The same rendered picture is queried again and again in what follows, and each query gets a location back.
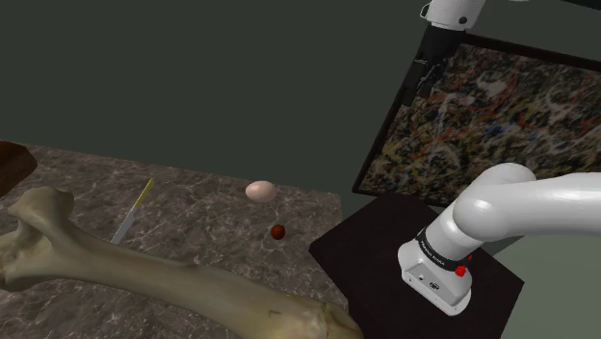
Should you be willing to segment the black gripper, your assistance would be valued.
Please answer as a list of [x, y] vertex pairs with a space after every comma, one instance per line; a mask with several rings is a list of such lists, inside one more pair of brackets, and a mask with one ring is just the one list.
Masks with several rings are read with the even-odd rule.
[[464, 31], [449, 30], [429, 25], [422, 37], [415, 60], [405, 76], [402, 103], [410, 106], [416, 96], [427, 98], [442, 77], [445, 66], [438, 65], [455, 55], [465, 36]]

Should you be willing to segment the dark robot stand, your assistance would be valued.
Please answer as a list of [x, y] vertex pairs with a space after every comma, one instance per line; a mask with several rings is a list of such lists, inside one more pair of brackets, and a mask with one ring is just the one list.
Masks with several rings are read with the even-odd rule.
[[473, 254], [472, 298], [456, 316], [403, 281], [399, 247], [436, 216], [416, 197], [385, 194], [310, 245], [364, 339], [501, 339], [524, 282], [484, 250]]

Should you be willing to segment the pale egg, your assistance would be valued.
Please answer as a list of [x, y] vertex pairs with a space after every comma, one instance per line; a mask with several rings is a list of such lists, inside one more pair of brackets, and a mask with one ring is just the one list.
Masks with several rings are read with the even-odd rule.
[[256, 202], [269, 202], [277, 195], [277, 187], [269, 181], [255, 181], [246, 187], [246, 195]]

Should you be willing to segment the large pale bone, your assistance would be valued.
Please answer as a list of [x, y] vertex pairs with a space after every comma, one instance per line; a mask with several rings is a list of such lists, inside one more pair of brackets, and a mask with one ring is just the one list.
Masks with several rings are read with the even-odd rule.
[[70, 221], [69, 191], [40, 187], [9, 207], [15, 231], [0, 236], [0, 289], [20, 292], [66, 278], [191, 310], [240, 339], [364, 339], [340, 306], [278, 291], [211, 267], [162, 259], [98, 239]]

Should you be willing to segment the dark brown wooden object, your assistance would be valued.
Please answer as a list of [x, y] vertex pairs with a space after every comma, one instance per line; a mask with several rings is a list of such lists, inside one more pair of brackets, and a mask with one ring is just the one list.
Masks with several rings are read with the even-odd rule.
[[0, 198], [34, 172], [38, 162], [27, 147], [0, 141]]

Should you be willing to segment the abstract splatter wall painting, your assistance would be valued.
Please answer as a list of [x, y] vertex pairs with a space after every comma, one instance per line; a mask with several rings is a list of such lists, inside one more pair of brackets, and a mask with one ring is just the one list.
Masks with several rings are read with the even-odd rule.
[[601, 61], [466, 36], [428, 96], [402, 84], [353, 191], [446, 206], [507, 162], [601, 172]]

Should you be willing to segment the yellow handled knife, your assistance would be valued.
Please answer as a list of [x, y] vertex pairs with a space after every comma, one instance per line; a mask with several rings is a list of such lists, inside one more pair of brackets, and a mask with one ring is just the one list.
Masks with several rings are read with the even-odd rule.
[[154, 187], [154, 179], [150, 178], [148, 180], [148, 182], [146, 183], [143, 191], [140, 193], [140, 195], [138, 196], [137, 200], [135, 201], [135, 203], [133, 204], [133, 206], [131, 207], [131, 209], [128, 211], [128, 213], [127, 213], [126, 217], [124, 218], [123, 222], [118, 227], [117, 232], [114, 234], [113, 238], [111, 239], [111, 243], [112, 244], [118, 245], [121, 242], [121, 240], [123, 239], [123, 237], [125, 236], [125, 234], [129, 230], [129, 228], [134, 223], [134, 221], [136, 219], [136, 212], [138, 211], [139, 207], [143, 204], [144, 199], [147, 196], [148, 192], [153, 187]]

